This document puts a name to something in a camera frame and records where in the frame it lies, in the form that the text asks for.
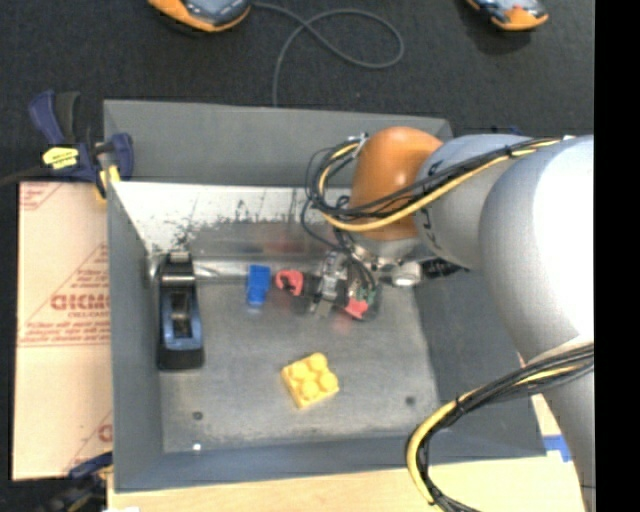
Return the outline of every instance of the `blue tape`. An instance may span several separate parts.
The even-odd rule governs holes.
[[[569,447],[562,435],[544,436],[542,442],[548,452],[559,451],[560,455],[562,455],[562,462],[571,462],[571,452],[569,452]]]

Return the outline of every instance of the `black cable on floor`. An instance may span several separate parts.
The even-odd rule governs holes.
[[[280,79],[280,68],[282,67],[282,62],[284,60],[284,56],[285,56],[287,50],[289,49],[289,47],[291,46],[291,44],[293,43],[293,41],[295,40],[295,38],[298,37],[298,35],[303,30],[308,31],[313,37],[315,37],[320,42],[320,44],[322,44],[324,47],[326,47],[331,53],[333,53],[337,57],[341,58],[342,60],[344,60],[346,62],[354,64],[355,66],[362,67],[362,68],[365,68],[365,69],[384,69],[384,68],[388,68],[388,67],[393,66],[394,64],[397,64],[400,61],[400,59],[402,59],[402,57],[404,56],[404,40],[402,39],[402,35],[400,34],[400,32],[398,32],[398,30],[391,23],[389,23],[388,21],[386,21],[383,18],[381,18],[381,17],[379,17],[379,16],[377,16],[377,15],[375,15],[373,13],[370,13],[368,11],[363,11],[363,10],[360,10],[360,9],[351,9],[351,8],[332,9],[332,10],[325,11],[325,12],[322,12],[320,14],[317,14],[315,16],[312,16],[308,20],[305,20],[304,18],[298,16],[296,13],[290,11],[289,9],[285,9],[284,7],[280,7],[280,6],[277,6],[277,5],[263,3],[263,2],[254,2],[252,5],[254,7],[257,7],[257,8],[260,8],[260,9],[267,9],[267,10],[279,12],[281,14],[289,16],[290,18],[294,19],[295,21],[297,21],[300,24],[300,26],[291,33],[291,35],[289,36],[287,41],[282,46],[282,49],[280,50],[280,53],[278,55],[278,59],[276,61],[276,67],[275,67],[275,70],[274,70],[273,82],[272,82],[272,86],[271,86],[271,102],[272,102],[272,105],[274,107],[278,106],[278,81]],[[395,39],[398,42],[398,52],[397,52],[396,56],[393,57],[392,59],[390,59],[388,61],[384,61],[384,62],[368,62],[368,61],[356,59],[356,58],[352,57],[351,55],[343,52],[342,50],[340,50],[336,46],[334,46],[322,34],[320,34],[320,32],[318,32],[312,26],[315,22],[317,22],[317,21],[319,21],[321,19],[329,18],[329,17],[332,17],[332,16],[341,16],[341,15],[344,15],[344,16],[360,16],[360,17],[364,17],[364,18],[369,18],[369,19],[372,19],[372,20],[378,22],[379,24],[383,25],[385,28],[387,28],[393,34],[393,36],[395,37]]]

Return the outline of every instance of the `orange object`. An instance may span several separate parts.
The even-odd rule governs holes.
[[[548,14],[536,18],[529,11],[523,9],[519,5],[515,5],[513,9],[505,11],[505,15],[509,18],[509,23],[501,23],[497,18],[491,18],[491,21],[504,30],[529,30],[542,25],[549,18]]]
[[[161,13],[173,18],[174,20],[179,21],[180,23],[184,23],[192,28],[202,30],[204,32],[222,32],[223,30],[227,30],[238,23],[240,23],[246,16],[249,14],[251,10],[250,7],[237,18],[229,23],[225,23],[223,25],[213,25],[211,23],[207,23],[206,21],[199,20],[191,15],[187,8],[180,0],[148,0],[149,4],[152,7],[158,9]]]
[[[441,145],[441,140],[416,128],[394,126],[376,132],[360,151],[349,207],[365,205],[411,185],[422,164]],[[395,202],[391,208],[403,206],[408,199]],[[408,216],[384,228],[364,232],[363,236],[400,240],[417,236],[417,231],[413,217]]]

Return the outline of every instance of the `yellow lego block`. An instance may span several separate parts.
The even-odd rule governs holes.
[[[320,352],[285,366],[280,375],[299,408],[323,400],[340,390],[338,377],[329,370],[327,358]]]

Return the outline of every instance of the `clamp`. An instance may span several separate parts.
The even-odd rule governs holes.
[[[43,163],[54,177],[67,181],[94,183],[102,197],[106,196],[107,182],[128,180],[133,174],[133,143],[127,133],[116,133],[104,144],[92,147],[78,143],[73,132],[73,111],[79,97],[77,92],[56,94],[47,90],[29,103],[29,115],[36,129],[52,146],[43,154]],[[103,170],[97,157],[110,153],[116,162]]]

